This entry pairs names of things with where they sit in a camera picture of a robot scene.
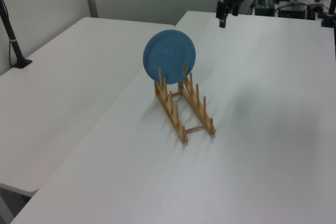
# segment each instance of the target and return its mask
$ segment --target plate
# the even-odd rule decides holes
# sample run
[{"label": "plate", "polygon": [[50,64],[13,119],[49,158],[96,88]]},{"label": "plate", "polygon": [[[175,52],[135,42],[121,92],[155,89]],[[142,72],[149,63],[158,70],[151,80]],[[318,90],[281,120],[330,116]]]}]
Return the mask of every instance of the plate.
[{"label": "plate", "polygon": [[155,34],[147,43],[143,52],[143,66],[156,82],[160,82],[159,67],[162,79],[167,84],[184,80],[184,62],[189,74],[195,65],[196,50],[192,40],[178,30],[164,30]]}]

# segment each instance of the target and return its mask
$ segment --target wooden peg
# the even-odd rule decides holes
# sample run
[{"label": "wooden peg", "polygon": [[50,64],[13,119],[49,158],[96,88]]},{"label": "wooden peg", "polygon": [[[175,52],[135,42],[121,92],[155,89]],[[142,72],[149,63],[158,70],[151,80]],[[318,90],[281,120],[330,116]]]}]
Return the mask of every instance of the wooden peg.
[{"label": "wooden peg", "polygon": [[173,106],[173,95],[172,92],[169,91],[169,103],[170,103],[170,113],[173,115],[174,113],[174,106]]},{"label": "wooden peg", "polygon": [[185,139],[185,137],[187,136],[187,134],[185,133],[185,126],[182,127],[182,134],[183,134],[183,139]]},{"label": "wooden peg", "polygon": [[203,116],[206,117],[206,98],[203,96]]},{"label": "wooden peg", "polygon": [[196,98],[197,98],[197,101],[196,101],[196,104],[197,104],[197,107],[199,107],[200,106],[200,93],[199,93],[200,91],[198,90],[198,84],[196,84]]},{"label": "wooden peg", "polygon": [[184,62],[184,79],[188,79],[188,72],[187,72],[187,62]]},{"label": "wooden peg", "polygon": [[190,95],[193,97],[194,93],[194,86],[193,86],[193,73],[190,72]]},{"label": "wooden peg", "polygon": [[166,78],[163,79],[163,92],[164,92],[164,100],[168,100],[168,93],[167,93],[167,81]]},{"label": "wooden peg", "polygon": [[180,127],[180,119],[178,117],[178,106],[176,105],[175,108],[175,120],[176,120],[176,127],[179,128]]},{"label": "wooden peg", "polygon": [[159,67],[159,78],[160,78],[160,86],[162,87],[162,70],[161,70],[161,67]]}]

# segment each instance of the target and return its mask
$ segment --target black cable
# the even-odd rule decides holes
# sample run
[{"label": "black cable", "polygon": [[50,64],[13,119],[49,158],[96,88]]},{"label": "black cable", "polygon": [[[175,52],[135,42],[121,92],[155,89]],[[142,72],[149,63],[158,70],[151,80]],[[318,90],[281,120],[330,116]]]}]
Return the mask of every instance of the black cable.
[{"label": "black cable", "polygon": [[[4,5],[4,7],[5,7],[5,10],[6,10],[6,14],[7,14],[7,17],[9,17],[9,14],[8,14],[8,9],[7,9],[7,6],[6,6],[6,4],[5,4],[5,1],[4,0],[0,0],[1,2],[2,2],[2,4]],[[13,67],[13,65],[12,65],[12,60],[11,60],[11,53],[10,53],[10,50],[11,50],[11,46],[10,46],[10,43],[11,43],[11,41],[9,41],[9,65],[10,65],[10,67],[12,68]]]},{"label": "black cable", "polygon": [[283,6],[280,6],[278,8],[276,8],[275,10],[280,10],[282,8],[286,8],[286,7],[290,7],[290,6],[296,6],[296,5],[304,5],[304,6],[308,6],[307,4],[304,4],[304,3],[293,3],[293,4],[288,4],[288,5],[283,5]]},{"label": "black cable", "polygon": [[10,67],[12,68],[13,67],[13,65],[12,65],[12,60],[10,59],[11,57],[11,53],[10,53],[10,48],[11,48],[11,46],[10,46],[10,43],[11,43],[11,41],[9,41],[9,65],[10,65]]}]

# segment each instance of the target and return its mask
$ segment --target wooden dowel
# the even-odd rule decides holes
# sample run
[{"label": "wooden dowel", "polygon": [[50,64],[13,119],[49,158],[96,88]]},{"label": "wooden dowel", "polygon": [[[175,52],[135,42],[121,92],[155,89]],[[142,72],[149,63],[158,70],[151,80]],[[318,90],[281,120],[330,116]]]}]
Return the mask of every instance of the wooden dowel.
[{"label": "wooden dowel", "polygon": [[181,91],[178,91],[178,92],[176,92],[176,93],[173,93],[173,97],[176,97],[176,96],[181,95],[181,94],[182,94],[182,92],[181,92]]},{"label": "wooden dowel", "polygon": [[176,120],[176,127],[179,128],[180,127],[180,119],[178,117],[178,106],[176,106],[176,108],[175,108],[175,120]]},{"label": "wooden dowel", "polygon": [[190,95],[193,97],[194,87],[193,87],[193,73],[190,72]]},{"label": "wooden dowel", "polygon": [[187,62],[184,62],[184,79],[188,79]]},{"label": "wooden dowel", "polygon": [[186,136],[186,133],[185,133],[185,126],[182,127],[182,135],[183,135],[183,139],[184,139],[185,136]]},{"label": "wooden dowel", "polygon": [[168,93],[167,93],[167,81],[166,78],[164,78],[163,80],[163,89],[164,89],[164,100],[167,101],[168,100]]},{"label": "wooden dowel", "polygon": [[198,130],[200,130],[200,129],[203,129],[203,128],[204,128],[204,126],[203,126],[203,125],[200,125],[200,126],[192,127],[192,128],[190,128],[190,129],[186,129],[185,132],[186,132],[186,133],[191,133],[191,132],[194,132],[194,131],[198,131]]},{"label": "wooden dowel", "polygon": [[203,96],[203,116],[206,117],[206,98]]},{"label": "wooden dowel", "polygon": [[160,86],[162,87],[162,70],[161,70],[161,67],[159,67],[159,78],[160,78]]},{"label": "wooden dowel", "polygon": [[200,95],[199,95],[200,93],[199,93],[199,90],[198,90],[198,84],[196,84],[196,98],[197,98],[197,102],[196,102],[196,104],[197,104],[197,107],[200,105]]},{"label": "wooden dowel", "polygon": [[170,113],[173,114],[174,113],[174,106],[173,106],[173,96],[172,96],[171,91],[169,91],[169,103],[170,103]]}]

